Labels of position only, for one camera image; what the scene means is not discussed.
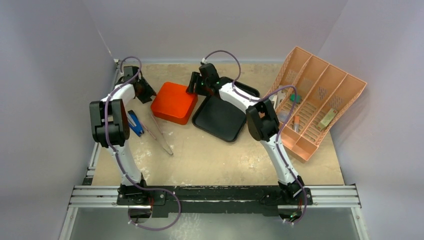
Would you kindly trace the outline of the orange box lid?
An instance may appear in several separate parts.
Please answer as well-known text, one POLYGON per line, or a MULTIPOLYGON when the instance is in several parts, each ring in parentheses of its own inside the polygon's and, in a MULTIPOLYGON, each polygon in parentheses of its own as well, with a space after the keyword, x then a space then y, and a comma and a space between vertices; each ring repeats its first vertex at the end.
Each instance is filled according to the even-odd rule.
POLYGON ((197 94, 186 93, 185 85, 165 82, 153 100, 150 109, 193 109, 198 102, 197 94))

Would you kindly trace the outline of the orange chocolate box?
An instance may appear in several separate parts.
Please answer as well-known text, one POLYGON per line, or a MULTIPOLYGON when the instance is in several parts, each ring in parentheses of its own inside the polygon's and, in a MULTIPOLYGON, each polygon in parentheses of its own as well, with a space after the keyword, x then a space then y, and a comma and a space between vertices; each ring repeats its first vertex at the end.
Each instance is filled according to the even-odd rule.
POLYGON ((152 108, 153 115, 179 125, 186 125, 192 115, 193 109, 182 108, 152 108))

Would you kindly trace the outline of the pink metal tongs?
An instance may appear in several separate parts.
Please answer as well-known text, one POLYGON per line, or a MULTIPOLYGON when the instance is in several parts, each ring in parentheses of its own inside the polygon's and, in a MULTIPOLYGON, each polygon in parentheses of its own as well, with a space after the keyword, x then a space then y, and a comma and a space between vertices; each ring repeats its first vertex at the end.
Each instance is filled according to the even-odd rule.
POLYGON ((147 116, 140 121, 140 123, 144 131, 148 133, 168 155, 174 155, 174 152, 166 140, 158 120, 151 112, 148 113, 147 116))

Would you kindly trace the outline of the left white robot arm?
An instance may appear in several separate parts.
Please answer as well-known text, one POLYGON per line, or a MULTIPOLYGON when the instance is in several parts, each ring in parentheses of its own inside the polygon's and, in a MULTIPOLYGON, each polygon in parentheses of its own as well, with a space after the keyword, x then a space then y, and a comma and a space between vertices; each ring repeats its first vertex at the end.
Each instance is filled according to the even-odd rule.
POLYGON ((89 103, 91 135, 115 159, 121 175, 118 203, 134 201, 138 205, 152 199, 152 189, 137 168, 128 140, 132 127, 137 126, 126 105, 138 99, 148 103, 156 92, 143 77, 139 66, 120 66, 121 77, 112 92, 101 100, 89 103))

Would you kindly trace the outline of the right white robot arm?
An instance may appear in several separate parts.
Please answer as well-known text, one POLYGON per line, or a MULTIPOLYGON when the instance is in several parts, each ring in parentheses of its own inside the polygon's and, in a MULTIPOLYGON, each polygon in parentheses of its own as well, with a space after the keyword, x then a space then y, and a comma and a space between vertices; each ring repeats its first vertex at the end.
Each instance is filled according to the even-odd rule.
POLYGON ((280 121, 271 100, 260 98, 255 89, 244 83, 219 76, 212 63, 203 62, 198 69, 192 73, 186 91, 217 97, 244 112, 251 137, 262 144, 275 168, 282 200, 288 204, 300 197, 306 200, 305 184, 284 149, 280 121))

